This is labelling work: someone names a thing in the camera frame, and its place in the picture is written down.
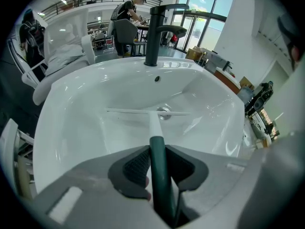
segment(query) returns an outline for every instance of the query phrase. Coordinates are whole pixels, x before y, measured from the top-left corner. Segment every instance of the sink drain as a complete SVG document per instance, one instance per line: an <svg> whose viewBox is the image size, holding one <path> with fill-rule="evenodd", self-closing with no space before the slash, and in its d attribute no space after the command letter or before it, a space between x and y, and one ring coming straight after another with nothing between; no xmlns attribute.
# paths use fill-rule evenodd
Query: sink drain
<svg viewBox="0 0 305 229"><path fill-rule="evenodd" d="M165 107L159 107L157 108L157 111L164 111L164 112L170 112L170 110L168 108L165 108ZM169 118L171 118L172 116L171 115L168 115L168 114L160 114L159 115L159 119L160 120L168 120Z"/></svg>

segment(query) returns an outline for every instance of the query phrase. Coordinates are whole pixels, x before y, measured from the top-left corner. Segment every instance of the railing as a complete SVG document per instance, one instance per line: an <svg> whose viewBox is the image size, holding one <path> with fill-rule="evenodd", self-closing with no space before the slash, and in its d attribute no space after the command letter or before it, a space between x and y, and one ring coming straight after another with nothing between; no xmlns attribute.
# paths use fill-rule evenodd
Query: railing
<svg viewBox="0 0 305 229"><path fill-rule="evenodd" d="M49 19L53 18L54 16L61 14L67 10L77 8L83 5L88 5L88 4L94 4L98 2L118 2L118 3L123 3L129 0L64 0L64 2L60 1L45 10L42 11L44 14L41 16L45 21L48 21ZM146 0L146 3L144 5L149 6L149 7L155 7L159 6L161 4L161 0Z"/></svg>

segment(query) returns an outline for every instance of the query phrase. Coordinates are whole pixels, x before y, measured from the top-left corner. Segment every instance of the black t-shirt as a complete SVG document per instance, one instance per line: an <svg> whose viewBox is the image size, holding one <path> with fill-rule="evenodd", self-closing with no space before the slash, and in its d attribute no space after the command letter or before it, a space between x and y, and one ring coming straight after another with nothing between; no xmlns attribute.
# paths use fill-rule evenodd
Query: black t-shirt
<svg viewBox="0 0 305 229"><path fill-rule="evenodd" d="M119 16L118 16L118 20L122 20L122 19L128 19L130 20L130 13L128 12L128 10L133 10L134 12L136 12L136 7L133 4L133 1L127 1L124 3L124 5L121 7L121 9L119 10Z"/></svg>

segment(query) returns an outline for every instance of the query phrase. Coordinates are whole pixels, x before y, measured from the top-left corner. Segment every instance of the sky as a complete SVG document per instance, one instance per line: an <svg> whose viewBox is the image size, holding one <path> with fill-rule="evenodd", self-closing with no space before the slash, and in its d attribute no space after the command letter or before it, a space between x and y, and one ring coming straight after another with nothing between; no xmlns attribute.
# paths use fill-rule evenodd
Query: sky
<svg viewBox="0 0 305 229"><path fill-rule="evenodd" d="M228 16L230 7L233 0L217 0L213 13ZM187 0L179 0L179 3L186 3ZM214 0L190 0L190 9L201 10L205 12L211 12ZM200 20L196 22L195 30L203 30L205 25L205 20ZM222 31L224 23L217 20L211 20L209 27L216 30Z"/></svg>

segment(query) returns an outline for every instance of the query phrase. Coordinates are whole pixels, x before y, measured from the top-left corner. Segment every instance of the cardboard box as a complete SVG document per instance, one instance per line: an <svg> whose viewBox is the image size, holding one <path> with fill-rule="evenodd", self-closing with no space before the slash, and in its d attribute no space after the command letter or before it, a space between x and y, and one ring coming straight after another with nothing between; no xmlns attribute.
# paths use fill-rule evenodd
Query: cardboard box
<svg viewBox="0 0 305 229"><path fill-rule="evenodd" d="M240 87L243 87L243 86L247 86L249 87L251 90L254 90L254 86L252 85L252 83L245 77L243 77L240 82Z"/></svg>
<svg viewBox="0 0 305 229"><path fill-rule="evenodd" d="M202 52L201 51L197 51L194 49L189 49L186 53L186 59L191 59L191 60L200 60L202 57Z"/></svg>

